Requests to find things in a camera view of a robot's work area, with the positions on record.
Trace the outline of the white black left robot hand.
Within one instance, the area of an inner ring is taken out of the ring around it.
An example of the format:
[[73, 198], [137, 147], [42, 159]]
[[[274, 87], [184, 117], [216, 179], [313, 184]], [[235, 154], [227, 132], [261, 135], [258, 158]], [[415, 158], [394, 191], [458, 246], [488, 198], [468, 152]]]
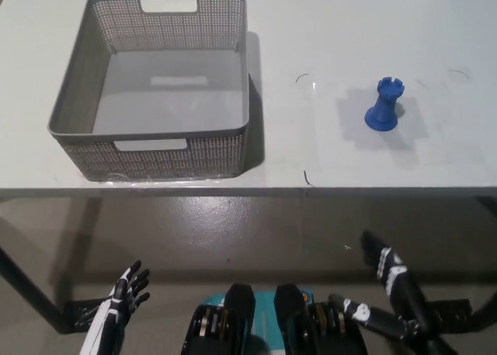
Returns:
[[140, 271], [141, 264], [137, 260], [128, 267], [103, 298], [92, 318], [80, 354], [120, 354], [131, 316], [151, 296], [144, 292], [149, 284], [150, 270]]

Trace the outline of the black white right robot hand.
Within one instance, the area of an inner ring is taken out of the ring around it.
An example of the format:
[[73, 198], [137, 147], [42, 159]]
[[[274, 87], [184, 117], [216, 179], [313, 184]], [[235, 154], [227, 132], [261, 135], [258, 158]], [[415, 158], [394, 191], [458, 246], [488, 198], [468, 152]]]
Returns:
[[388, 339], [411, 346], [437, 341], [440, 331], [434, 311], [393, 247], [369, 230], [363, 232], [360, 244], [365, 262], [384, 288], [393, 312], [338, 294], [330, 294], [328, 300], [346, 318]]

